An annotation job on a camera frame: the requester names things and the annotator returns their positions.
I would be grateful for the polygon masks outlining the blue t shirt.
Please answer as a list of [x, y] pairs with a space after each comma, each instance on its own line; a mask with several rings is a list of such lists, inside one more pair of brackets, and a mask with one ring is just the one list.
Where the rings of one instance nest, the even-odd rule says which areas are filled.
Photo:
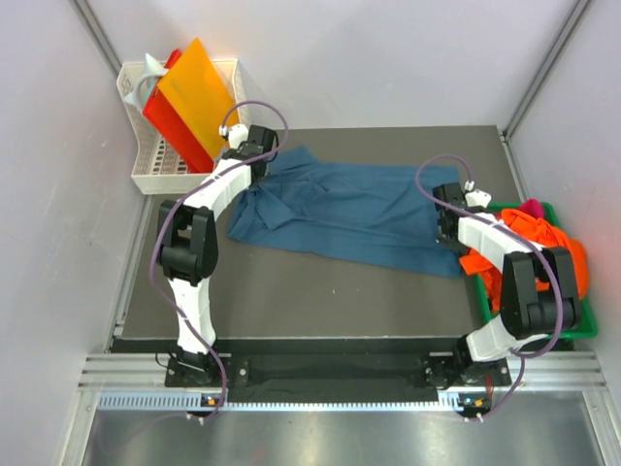
[[454, 279], [462, 274], [458, 256], [437, 243], [439, 214], [425, 195], [458, 179], [454, 166], [322, 162], [300, 146], [240, 195], [226, 234], [251, 246]]

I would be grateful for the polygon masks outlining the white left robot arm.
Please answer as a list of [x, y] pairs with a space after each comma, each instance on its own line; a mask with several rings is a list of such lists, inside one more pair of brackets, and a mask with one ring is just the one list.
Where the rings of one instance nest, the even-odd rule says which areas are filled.
[[264, 126], [236, 124], [221, 132], [230, 148], [213, 173], [172, 214], [175, 203], [161, 204], [158, 230], [164, 233], [156, 262], [168, 280], [176, 305], [179, 337], [171, 350], [165, 384], [174, 387], [215, 386], [221, 382], [220, 363], [209, 354], [216, 340], [210, 310], [210, 279], [218, 260], [216, 221], [232, 201], [263, 179], [269, 157], [259, 159], [278, 143], [278, 133]]

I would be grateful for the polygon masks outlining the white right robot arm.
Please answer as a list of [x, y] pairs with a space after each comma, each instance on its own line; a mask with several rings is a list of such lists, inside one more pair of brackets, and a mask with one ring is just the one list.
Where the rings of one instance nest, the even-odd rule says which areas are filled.
[[438, 240], [462, 254], [479, 253], [501, 274], [498, 314], [461, 337], [453, 351], [452, 369], [460, 382], [477, 383], [512, 351], [580, 325], [583, 312], [568, 249], [518, 235], [487, 209], [491, 196], [484, 191], [445, 183], [433, 188], [432, 197], [440, 215]]

